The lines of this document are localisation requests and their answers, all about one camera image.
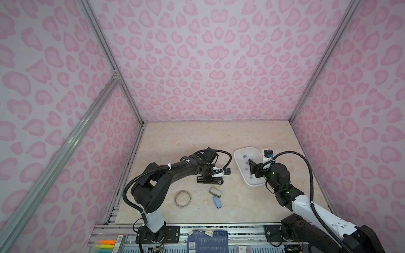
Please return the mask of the highlighter marker set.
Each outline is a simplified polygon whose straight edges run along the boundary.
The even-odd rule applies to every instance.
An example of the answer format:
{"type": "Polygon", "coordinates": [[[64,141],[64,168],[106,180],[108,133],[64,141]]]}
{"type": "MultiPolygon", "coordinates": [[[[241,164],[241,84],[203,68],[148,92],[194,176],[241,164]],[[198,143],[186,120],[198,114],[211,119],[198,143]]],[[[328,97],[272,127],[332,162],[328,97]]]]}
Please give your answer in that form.
{"type": "Polygon", "coordinates": [[[121,253],[124,248],[126,235],[118,235],[113,240],[100,240],[96,244],[97,253],[121,253]]]}

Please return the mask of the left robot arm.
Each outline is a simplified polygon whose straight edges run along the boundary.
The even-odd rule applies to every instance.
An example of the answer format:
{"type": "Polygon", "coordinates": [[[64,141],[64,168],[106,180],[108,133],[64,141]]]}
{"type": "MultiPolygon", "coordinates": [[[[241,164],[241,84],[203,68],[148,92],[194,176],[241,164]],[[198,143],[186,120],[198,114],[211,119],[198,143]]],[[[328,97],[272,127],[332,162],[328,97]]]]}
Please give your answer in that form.
{"type": "Polygon", "coordinates": [[[160,207],[172,183],[198,176],[197,182],[201,184],[223,184],[223,178],[231,174],[231,161],[229,152],[206,148],[182,157],[179,162],[165,165],[151,163],[125,185],[122,200],[141,214],[141,231],[158,240],[166,232],[160,207]]]}

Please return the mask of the clear tape roll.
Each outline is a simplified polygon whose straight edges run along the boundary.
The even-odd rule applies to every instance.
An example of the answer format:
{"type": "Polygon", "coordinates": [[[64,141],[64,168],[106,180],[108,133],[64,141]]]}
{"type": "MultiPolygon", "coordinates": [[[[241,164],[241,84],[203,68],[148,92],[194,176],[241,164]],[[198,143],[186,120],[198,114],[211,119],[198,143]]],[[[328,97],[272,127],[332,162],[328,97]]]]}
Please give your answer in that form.
{"type": "Polygon", "coordinates": [[[178,191],[175,195],[174,203],[178,208],[186,208],[192,202],[192,195],[186,191],[178,191]]]}

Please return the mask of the white plastic tray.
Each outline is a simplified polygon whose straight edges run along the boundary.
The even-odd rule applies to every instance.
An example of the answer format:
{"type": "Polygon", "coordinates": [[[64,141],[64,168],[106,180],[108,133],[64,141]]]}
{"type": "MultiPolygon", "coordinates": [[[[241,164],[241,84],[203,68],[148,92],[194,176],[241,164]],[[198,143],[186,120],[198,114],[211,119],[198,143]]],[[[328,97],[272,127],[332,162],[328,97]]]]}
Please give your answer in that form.
{"type": "Polygon", "coordinates": [[[236,164],[239,168],[240,174],[244,180],[245,186],[248,188],[255,188],[265,185],[265,179],[263,173],[261,176],[254,176],[250,174],[250,167],[248,160],[252,159],[256,163],[263,164],[263,152],[259,151],[254,147],[246,147],[239,150],[236,150],[234,153],[234,158],[236,164]]]}

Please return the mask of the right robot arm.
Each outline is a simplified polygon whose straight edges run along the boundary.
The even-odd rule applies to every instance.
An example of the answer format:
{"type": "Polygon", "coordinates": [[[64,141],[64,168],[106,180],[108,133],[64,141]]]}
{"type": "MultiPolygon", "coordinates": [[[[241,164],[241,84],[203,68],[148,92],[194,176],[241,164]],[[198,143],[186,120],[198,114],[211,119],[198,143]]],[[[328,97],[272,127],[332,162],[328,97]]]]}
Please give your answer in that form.
{"type": "Polygon", "coordinates": [[[356,226],[315,203],[313,170],[302,154],[285,151],[274,155],[272,150],[265,150],[262,163],[256,163],[252,159],[248,159],[247,163],[250,174],[256,178],[264,178],[266,187],[275,195],[280,206],[293,213],[281,222],[282,238],[288,240],[293,236],[324,252],[328,250],[337,253],[384,252],[373,229],[366,225],[356,226]],[[291,184],[291,174],[287,167],[276,162],[282,155],[297,155],[304,160],[309,171],[308,196],[291,184]]]}

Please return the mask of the blue mini stapler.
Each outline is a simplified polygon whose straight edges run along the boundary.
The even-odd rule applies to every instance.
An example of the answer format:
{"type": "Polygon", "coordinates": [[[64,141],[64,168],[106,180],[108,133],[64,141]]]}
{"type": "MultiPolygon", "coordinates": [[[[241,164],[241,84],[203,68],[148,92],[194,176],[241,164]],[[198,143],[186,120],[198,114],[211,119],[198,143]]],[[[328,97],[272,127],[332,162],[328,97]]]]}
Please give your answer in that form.
{"type": "Polygon", "coordinates": [[[213,201],[217,209],[220,209],[222,207],[222,204],[217,196],[213,197],[213,201]]]}

